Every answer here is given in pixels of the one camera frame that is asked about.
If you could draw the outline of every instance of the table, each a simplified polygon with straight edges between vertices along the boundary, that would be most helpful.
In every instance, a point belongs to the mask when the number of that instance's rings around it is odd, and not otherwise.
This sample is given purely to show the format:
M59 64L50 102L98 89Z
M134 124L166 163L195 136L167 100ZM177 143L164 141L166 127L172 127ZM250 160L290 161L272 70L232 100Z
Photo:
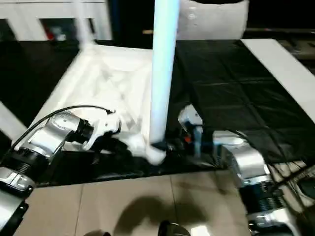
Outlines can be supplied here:
M69 60L76 53L72 51ZM46 66L48 71L54 70L53 63ZM67 84L64 78L59 83ZM45 73L45 79L50 79L49 73ZM192 102L209 128L243 131L268 162L286 159L311 162L315 153L314 85L314 76L273 40L179 41L167 136L179 127L178 112ZM170 154L160 166L152 166L142 158L131 156L63 151L39 186L213 169L192 164L189 156Z

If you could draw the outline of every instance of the beige floor tile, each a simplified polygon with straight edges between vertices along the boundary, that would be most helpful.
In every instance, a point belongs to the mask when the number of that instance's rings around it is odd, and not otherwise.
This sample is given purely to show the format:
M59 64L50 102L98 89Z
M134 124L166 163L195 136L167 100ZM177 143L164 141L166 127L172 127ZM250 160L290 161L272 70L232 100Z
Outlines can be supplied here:
M73 236L82 185L39 188L14 236Z
M171 176L178 223L206 226L210 236L249 235L246 212L226 171Z
M86 184L76 236L156 236L162 220L176 220L173 203L169 176Z

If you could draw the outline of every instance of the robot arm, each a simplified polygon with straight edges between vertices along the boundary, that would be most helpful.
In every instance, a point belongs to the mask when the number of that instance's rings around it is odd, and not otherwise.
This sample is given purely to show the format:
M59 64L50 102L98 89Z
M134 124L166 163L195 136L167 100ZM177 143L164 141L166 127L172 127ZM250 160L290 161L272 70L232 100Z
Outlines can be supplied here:
M83 150L89 150L97 137L118 132L120 125L115 114L91 126L73 113L61 112L7 154L0 166L0 235L14 234L29 207L25 199L66 141L83 143Z
M186 106L178 117L183 129L193 134L195 155L200 155L203 121L192 105ZM214 131L212 156L227 163L242 202L247 210L252 235L301 236L296 221L287 209L281 190L274 186L261 153L252 147L240 132Z

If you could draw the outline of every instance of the white panel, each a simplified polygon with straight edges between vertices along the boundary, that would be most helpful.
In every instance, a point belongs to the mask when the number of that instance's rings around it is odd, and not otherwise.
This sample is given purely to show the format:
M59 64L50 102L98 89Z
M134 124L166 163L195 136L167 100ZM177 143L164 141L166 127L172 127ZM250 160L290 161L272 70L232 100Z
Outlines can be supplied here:
M39 19L75 18L72 2L20 3L16 5L29 25L34 40L47 40ZM105 3L85 3L84 15L92 18L97 39L111 39L109 14Z
M273 39L242 41L315 122L315 76Z
M32 36L23 18L20 17L16 4L0 3L0 19L6 19L17 40L32 40Z
M72 2L72 0L0 0L0 3L2 1L21 2L21 3ZM106 1L105 0L84 0L83 2L106 2Z
M93 13L93 24L96 38L99 40L112 40L108 5L103 3L86 4L87 11Z

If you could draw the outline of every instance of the white furniture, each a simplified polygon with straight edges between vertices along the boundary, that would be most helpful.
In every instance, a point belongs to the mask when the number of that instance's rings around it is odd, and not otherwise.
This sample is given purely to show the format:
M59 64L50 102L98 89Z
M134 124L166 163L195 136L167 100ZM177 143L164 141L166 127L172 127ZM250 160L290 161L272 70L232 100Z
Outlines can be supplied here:
M105 0L85 0L84 17L91 19L95 38L111 40L109 9ZM71 0L0 0L0 19L6 19L16 39L48 40L40 19L75 19Z

